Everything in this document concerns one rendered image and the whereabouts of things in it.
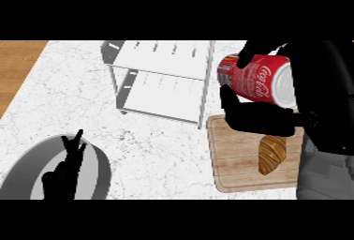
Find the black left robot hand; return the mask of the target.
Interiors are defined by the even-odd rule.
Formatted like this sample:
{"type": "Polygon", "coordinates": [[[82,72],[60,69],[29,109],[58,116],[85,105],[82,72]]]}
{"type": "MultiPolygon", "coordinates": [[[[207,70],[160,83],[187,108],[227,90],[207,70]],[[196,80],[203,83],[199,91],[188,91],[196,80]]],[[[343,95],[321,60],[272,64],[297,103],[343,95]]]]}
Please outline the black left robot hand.
{"type": "Polygon", "coordinates": [[[72,140],[60,137],[66,151],[64,159],[57,163],[54,170],[41,176],[44,199],[51,201],[67,201],[75,198],[78,187],[78,173],[82,163],[85,144],[79,142],[82,130],[76,132],[72,140]]]}

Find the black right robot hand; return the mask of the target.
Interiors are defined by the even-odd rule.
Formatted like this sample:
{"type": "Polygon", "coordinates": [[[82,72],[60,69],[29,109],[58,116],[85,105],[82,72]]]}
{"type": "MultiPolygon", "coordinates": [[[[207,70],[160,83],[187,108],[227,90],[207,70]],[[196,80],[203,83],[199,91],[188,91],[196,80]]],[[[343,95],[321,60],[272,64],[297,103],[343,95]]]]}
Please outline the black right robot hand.
{"type": "Polygon", "coordinates": [[[249,40],[234,54],[238,68],[256,54],[289,58],[297,107],[250,101],[219,84],[231,129],[289,137],[300,127],[320,151],[354,156],[354,41],[249,40]]]}

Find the red soda can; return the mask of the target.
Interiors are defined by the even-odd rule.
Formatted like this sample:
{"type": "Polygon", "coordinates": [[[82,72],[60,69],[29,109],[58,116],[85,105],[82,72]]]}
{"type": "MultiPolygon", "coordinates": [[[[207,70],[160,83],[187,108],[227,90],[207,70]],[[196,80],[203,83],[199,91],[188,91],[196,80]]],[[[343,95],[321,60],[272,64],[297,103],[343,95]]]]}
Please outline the red soda can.
{"type": "Polygon", "coordinates": [[[216,67],[216,80],[234,93],[255,102],[294,109],[296,96],[290,60],[281,55],[256,54],[247,66],[235,66],[238,57],[227,55],[216,67]]]}

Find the pale wooden cutting board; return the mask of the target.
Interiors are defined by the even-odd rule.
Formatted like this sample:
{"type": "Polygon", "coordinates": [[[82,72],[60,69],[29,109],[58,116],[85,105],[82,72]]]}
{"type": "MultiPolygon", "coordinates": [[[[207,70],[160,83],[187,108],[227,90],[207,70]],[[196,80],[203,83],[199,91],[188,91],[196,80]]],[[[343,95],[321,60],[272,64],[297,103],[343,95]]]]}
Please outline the pale wooden cutting board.
{"type": "Polygon", "coordinates": [[[219,192],[296,186],[303,134],[300,127],[296,128],[296,134],[286,139],[286,159],[266,175],[258,172],[258,144],[263,136],[234,131],[222,114],[207,118],[206,129],[212,176],[219,192]]]}

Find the brown wooden board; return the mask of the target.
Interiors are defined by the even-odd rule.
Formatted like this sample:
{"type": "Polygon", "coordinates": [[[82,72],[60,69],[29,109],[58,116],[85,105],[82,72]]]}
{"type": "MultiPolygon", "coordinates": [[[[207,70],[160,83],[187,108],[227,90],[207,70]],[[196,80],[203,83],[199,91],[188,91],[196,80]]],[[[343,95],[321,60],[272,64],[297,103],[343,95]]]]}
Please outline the brown wooden board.
{"type": "Polygon", "coordinates": [[[47,40],[0,40],[0,118],[47,43],[47,40]]]}

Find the brown bread loaf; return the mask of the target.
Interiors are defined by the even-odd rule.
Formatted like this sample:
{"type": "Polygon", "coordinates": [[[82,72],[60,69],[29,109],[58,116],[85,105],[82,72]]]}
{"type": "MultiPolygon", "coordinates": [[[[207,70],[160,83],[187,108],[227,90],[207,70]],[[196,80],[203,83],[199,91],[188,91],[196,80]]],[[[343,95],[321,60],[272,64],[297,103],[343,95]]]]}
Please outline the brown bread loaf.
{"type": "Polygon", "coordinates": [[[258,172],[271,173],[286,159],[286,138],[265,135],[258,145],[258,172]]]}

